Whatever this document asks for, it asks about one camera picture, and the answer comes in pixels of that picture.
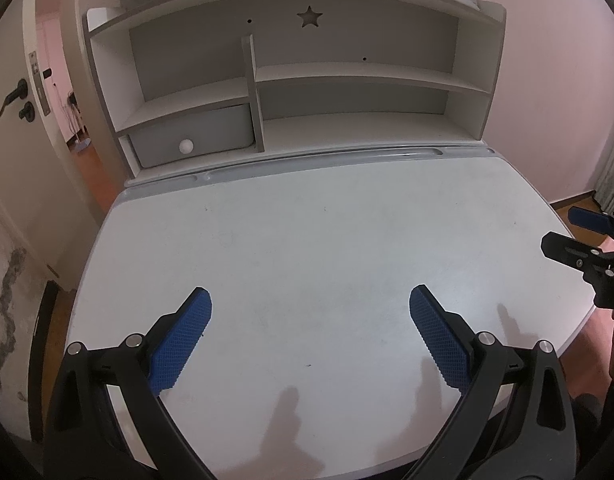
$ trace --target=peeling wall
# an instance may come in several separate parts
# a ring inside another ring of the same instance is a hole
[[[46,277],[0,223],[0,421],[30,440],[27,375]]]

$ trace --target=pink wall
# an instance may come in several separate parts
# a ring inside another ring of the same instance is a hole
[[[614,16],[604,0],[507,8],[484,140],[554,202],[591,190],[614,134]]]
[[[77,127],[66,103],[67,95],[71,92],[71,80],[62,51],[59,12],[60,0],[36,0],[38,60],[42,70],[52,69],[52,76],[44,80],[44,88],[62,137],[69,140]]]
[[[67,107],[67,95],[71,92],[71,80],[67,70],[67,62],[62,51],[62,36],[60,34],[60,19],[58,16],[38,16],[36,32],[38,35],[38,61],[40,69],[52,69],[52,76],[44,80],[44,89],[52,112],[58,121],[62,137],[71,139],[77,126],[75,119]]]

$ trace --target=wall stain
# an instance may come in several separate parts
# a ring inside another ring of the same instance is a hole
[[[5,340],[0,342],[0,373],[5,365],[7,357],[16,348],[16,324],[13,316],[9,313],[11,307],[13,292],[12,287],[24,267],[24,257],[26,251],[24,249],[15,249],[9,258],[9,266],[2,278],[2,287],[0,289],[0,314],[5,320]],[[2,378],[0,377],[0,393],[2,392]]]

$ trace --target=baseboard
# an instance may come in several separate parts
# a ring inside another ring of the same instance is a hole
[[[44,350],[47,346],[49,325],[52,322],[53,307],[60,287],[56,282],[47,282],[40,300],[36,318],[36,328],[31,341],[29,354],[29,373],[27,377],[27,409],[29,430],[32,442],[41,443],[44,436],[42,420],[42,368],[44,367]]]
[[[593,194],[596,192],[595,189],[592,189],[591,191],[587,191],[585,193],[581,193],[579,195],[576,196],[570,196],[569,198],[565,198],[563,200],[558,200],[557,202],[552,202],[551,207],[554,209],[561,209],[563,207],[567,207],[568,205],[572,205],[575,204],[576,202],[580,201],[580,200],[584,200],[585,198],[589,198],[590,196],[593,196]]]

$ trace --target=gray drawer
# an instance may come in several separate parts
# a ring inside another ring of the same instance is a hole
[[[142,167],[152,168],[191,156],[246,148],[254,143],[254,128],[247,104],[164,117],[143,124],[129,138]]]

